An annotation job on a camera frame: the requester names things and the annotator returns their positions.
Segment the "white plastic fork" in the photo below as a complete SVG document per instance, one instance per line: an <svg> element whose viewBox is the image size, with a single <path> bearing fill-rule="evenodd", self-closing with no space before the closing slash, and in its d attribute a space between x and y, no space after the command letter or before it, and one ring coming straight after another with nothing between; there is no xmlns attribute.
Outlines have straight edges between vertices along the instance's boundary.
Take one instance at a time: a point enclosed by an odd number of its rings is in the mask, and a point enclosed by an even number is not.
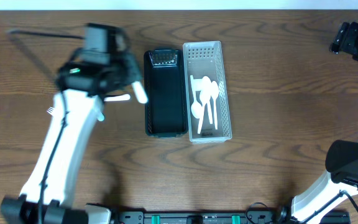
<svg viewBox="0 0 358 224"><path fill-rule="evenodd" d="M55 116L54 110L55 110L54 107L49 107L49 108L47 109L47 113L50 114L51 116Z"/></svg>
<svg viewBox="0 0 358 224"><path fill-rule="evenodd" d="M146 104L148 102L148 96L145 93L144 87L140 81L135 81L132 84L132 89L135 93L137 101L141 104Z"/></svg>

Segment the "thick white plastic spoon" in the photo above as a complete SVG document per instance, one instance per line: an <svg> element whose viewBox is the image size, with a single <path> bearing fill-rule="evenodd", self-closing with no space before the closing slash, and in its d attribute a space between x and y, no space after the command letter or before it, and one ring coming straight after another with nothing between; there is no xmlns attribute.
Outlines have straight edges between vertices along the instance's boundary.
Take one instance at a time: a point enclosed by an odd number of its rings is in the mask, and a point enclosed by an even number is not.
<svg viewBox="0 0 358 224"><path fill-rule="evenodd" d="M131 99L130 94L111 95L104 98L104 102L128 101Z"/></svg>

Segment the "mint green plastic fork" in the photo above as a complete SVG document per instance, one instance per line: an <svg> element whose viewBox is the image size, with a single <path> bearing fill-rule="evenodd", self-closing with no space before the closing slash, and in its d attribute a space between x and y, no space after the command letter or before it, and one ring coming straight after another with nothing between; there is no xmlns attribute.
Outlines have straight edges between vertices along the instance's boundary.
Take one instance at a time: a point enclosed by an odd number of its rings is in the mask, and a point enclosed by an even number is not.
<svg viewBox="0 0 358 224"><path fill-rule="evenodd" d="M105 115L103 114L103 112L99 112L97 120L99 122L103 122L105 120Z"/></svg>

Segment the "thin white spoon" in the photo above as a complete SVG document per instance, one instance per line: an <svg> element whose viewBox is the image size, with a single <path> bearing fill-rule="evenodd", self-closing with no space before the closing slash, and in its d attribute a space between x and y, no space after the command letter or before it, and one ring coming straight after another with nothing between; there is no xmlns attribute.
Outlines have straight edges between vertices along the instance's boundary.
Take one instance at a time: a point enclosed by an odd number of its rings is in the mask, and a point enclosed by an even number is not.
<svg viewBox="0 0 358 224"><path fill-rule="evenodd" d="M203 126L203 120L204 120L205 106L209 102L210 98L211 98L211 95L210 95L209 90L207 90L207 89L201 90L201 92L200 92L201 113L200 113L200 118L199 118L199 122L198 122L198 134L201 133L201 128Z"/></svg>
<svg viewBox="0 0 358 224"><path fill-rule="evenodd" d="M192 90L192 94L193 94L193 103L191 105L191 112L196 119L199 119L200 113L201 113L201 104L198 102L198 100L196 98L197 91L195 91L195 89L193 87L193 80L194 80L194 77L193 77L193 75L191 75L190 82L191 82L191 90Z"/></svg>
<svg viewBox="0 0 358 224"><path fill-rule="evenodd" d="M213 107L214 107L214 127L218 129L218 113L217 113L217 105L216 100L219 96L219 87L216 81L211 82L211 97L213 99Z"/></svg>
<svg viewBox="0 0 358 224"><path fill-rule="evenodd" d="M206 95L205 102L206 102L207 110L208 110L209 123L212 124L213 123L213 113L212 113L211 103L210 103L210 99L211 99L211 92L210 92L211 80L210 80L210 78L207 76L204 76L202 78L202 85L203 85L203 93Z"/></svg>

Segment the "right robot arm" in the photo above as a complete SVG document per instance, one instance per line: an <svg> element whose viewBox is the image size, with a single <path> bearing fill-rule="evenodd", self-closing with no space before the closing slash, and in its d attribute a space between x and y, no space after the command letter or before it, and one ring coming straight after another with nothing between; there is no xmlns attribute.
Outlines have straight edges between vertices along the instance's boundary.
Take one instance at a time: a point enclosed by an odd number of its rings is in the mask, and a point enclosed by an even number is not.
<svg viewBox="0 0 358 224"><path fill-rule="evenodd" d="M330 45L334 54L345 52L358 62L358 23L341 24ZM358 195L358 140L336 140L326 155L326 170L302 194L291 199L275 216L275 223L320 223L345 200Z"/></svg>

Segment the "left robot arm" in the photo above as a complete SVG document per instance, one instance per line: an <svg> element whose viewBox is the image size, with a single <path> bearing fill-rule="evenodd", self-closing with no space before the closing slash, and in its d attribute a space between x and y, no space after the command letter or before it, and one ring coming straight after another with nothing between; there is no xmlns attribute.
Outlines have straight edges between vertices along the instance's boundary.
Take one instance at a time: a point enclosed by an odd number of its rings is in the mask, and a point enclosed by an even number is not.
<svg viewBox="0 0 358 224"><path fill-rule="evenodd" d="M104 105L126 101L117 91L131 86L139 103L148 101L129 38L120 27L89 23L83 46L59 69L52 120L38 161L17 198L5 197L8 223L117 223L119 215L102 205L72 207L78 172Z"/></svg>

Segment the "dark green plastic basket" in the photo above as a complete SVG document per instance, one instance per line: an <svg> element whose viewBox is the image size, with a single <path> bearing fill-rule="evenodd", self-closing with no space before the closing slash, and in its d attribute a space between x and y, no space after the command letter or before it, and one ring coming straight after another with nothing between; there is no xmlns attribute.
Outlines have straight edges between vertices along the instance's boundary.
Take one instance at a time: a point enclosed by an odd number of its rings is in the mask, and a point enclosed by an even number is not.
<svg viewBox="0 0 358 224"><path fill-rule="evenodd" d="M155 49L144 54L145 132L175 138L188 131L183 53Z"/></svg>

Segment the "white label in basket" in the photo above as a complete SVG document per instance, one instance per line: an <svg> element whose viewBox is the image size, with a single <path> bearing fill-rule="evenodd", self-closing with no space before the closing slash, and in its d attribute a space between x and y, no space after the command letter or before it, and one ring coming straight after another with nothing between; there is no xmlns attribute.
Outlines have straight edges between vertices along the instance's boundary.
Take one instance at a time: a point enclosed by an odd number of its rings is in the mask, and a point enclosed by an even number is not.
<svg viewBox="0 0 358 224"><path fill-rule="evenodd" d="M195 91L201 91L202 90L202 79L194 79L193 80L193 87Z"/></svg>

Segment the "clear white plastic basket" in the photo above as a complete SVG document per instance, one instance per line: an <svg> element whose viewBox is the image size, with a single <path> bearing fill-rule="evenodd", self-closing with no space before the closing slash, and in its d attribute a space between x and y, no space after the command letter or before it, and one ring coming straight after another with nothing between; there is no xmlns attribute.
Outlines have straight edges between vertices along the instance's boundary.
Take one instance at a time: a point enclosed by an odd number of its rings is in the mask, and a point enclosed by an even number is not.
<svg viewBox="0 0 358 224"><path fill-rule="evenodd" d="M232 138L229 102L227 96L226 76L224 69L223 50L220 41L187 42L183 44L184 69L186 81L186 99L188 109L188 127L190 141L196 143L224 142ZM218 129L213 123L209 123L207 105L204 111L203 126L198 134L198 122L191 112L193 94L191 90L190 76L194 79L202 79L204 76L216 81L219 87L219 96L216 100L218 113ZM201 104L200 92L196 92L196 98ZM213 99L210 99L214 116Z"/></svg>

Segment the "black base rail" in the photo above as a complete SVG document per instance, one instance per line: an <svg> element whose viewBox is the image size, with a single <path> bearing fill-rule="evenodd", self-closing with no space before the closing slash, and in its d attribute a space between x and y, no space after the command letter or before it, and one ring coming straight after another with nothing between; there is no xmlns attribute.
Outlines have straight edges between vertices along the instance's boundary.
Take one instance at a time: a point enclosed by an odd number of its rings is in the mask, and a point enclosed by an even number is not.
<svg viewBox="0 0 358 224"><path fill-rule="evenodd" d="M299 223L283 212L280 215L267 210L245 212L143 212L125 211L112 215L110 224L266 224Z"/></svg>

